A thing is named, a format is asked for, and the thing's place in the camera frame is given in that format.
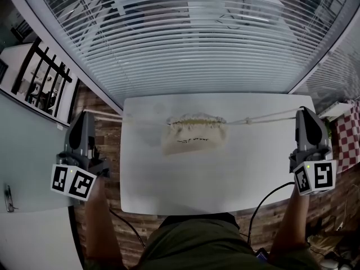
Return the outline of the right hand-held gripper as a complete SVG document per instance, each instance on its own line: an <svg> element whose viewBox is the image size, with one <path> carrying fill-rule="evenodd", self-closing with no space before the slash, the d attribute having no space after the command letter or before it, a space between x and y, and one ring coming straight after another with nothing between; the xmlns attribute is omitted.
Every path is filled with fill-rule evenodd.
<svg viewBox="0 0 360 270"><path fill-rule="evenodd" d="M333 190L337 161L333 159L331 141L323 121L301 106L295 116L296 149L289 156L289 172L299 195L317 195Z"/></svg>

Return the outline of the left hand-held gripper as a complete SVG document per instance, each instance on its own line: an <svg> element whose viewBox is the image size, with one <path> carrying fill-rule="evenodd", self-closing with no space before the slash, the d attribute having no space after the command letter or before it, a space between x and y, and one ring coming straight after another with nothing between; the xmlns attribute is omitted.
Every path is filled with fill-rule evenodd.
<svg viewBox="0 0 360 270"><path fill-rule="evenodd" d="M81 112L65 134L64 150L56 155L50 189L72 199L87 201L98 177L109 177L110 165L95 144L95 117Z"/></svg>

